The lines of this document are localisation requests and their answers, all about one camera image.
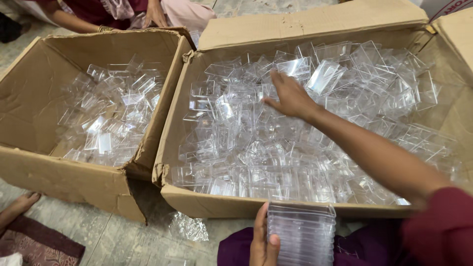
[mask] maroon rug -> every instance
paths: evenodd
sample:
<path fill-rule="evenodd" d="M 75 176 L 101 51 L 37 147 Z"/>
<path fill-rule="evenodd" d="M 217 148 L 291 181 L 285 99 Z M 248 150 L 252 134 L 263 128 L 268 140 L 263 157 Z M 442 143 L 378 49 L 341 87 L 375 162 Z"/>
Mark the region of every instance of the maroon rug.
<path fill-rule="evenodd" d="M 86 247 L 39 222 L 18 216 L 0 238 L 0 257 L 19 252 L 23 265 L 76 266 Z"/>

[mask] bracelet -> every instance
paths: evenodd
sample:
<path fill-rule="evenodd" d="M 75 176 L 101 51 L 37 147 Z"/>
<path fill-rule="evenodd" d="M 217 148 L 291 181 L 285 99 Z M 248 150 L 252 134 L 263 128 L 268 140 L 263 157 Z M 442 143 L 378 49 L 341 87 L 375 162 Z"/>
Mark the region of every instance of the bracelet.
<path fill-rule="evenodd" d="M 112 31 L 113 29 L 114 29 L 114 28 L 109 27 L 109 26 L 100 25 L 100 26 L 98 27 L 97 32 L 110 32 L 110 31 Z"/>

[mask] open cardboard box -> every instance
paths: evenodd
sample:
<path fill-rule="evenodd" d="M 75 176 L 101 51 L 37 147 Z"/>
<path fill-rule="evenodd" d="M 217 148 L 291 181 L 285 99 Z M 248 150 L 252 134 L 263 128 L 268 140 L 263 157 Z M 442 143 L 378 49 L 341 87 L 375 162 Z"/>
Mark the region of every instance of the open cardboard box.
<path fill-rule="evenodd" d="M 408 0 L 356 0 L 294 14 L 254 15 L 211 20 L 203 32 L 197 52 L 186 58 L 169 109 L 156 157 L 153 182 L 178 211 L 191 217 L 254 217 L 265 199 L 199 194 L 172 186 L 170 169 L 178 160 L 185 132 L 182 118 L 188 112 L 191 83 L 213 62 L 235 58 L 244 51 L 274 55 L 275 46 L 289 50 L 309 40 L 315 44 L 373 40 L 383 48 L 407 48 L 422 58 L 435 60 L 433 78 L 455 84 L 442 89 L 439 105 L 415 122 L 453 134 L 460 144 L 463 176 L 473 174 L 473 9 L 436 20 Z M 339 215 L 361 217 L 405 217 L 410 206 L 334 204 Z"/>
<path fill-rule="evenodd" d="M 158 144 L 191 50 L 185 28 L 50 36 L 35 39 L 0 76 L 0 177 L 8 183 L 144 222 L 127 176 L 151 180 Z M 51 156 L 56 150 L 56 104 L 61 86 L 90 64 L 128 63 L 135 53 L 168 69 L 161 97 L 133 158 L 107 167 Z"/>

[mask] white cloth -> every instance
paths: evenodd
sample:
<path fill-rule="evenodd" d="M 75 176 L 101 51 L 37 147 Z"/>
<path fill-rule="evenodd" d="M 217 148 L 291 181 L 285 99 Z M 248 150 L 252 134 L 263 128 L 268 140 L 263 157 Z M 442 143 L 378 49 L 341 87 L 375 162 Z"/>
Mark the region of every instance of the white cloth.
<path fill-rule="evenodd" d="M 21 266 L 23 256 L 20 253 L 14 253 L 10 256 L 0 257 L 0 266 Z"/>

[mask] floor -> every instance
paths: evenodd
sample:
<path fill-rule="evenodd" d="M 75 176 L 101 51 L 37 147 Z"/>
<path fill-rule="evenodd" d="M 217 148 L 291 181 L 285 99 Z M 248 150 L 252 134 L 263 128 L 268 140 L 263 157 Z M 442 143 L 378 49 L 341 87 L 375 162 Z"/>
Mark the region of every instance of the floor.
<path fill-rule="evenodd" d="M 219 18 L 259 13 L 284 13 L 336 4 L 337 0 L 198 0 L 212 6 Z M 18 16 L 16 9 L 0 2 L 0 11 L 14 19 L 32 22 L 31 30 L 18 40 L 0 44 L 0 73 L 37 36 L 74 34 L 37 19 Z M 171 237 L 166 215 L 174 210 L 151 183 L 130 180 L 130 187 L 148 218 L 148 226 L 101 211 L 88 204 L 75 204 L 42 197 L 25 215 L 86 246 L 81 266 L 154 266 L 165 257 L 194 259 L 196 266 L 217 264 L 219 242 L 233 232 L 252 226 L 249 219 L 208 219 L 209 241 L 192 242 Z M 0 179 L 0 210 L 26 190 Z"/>

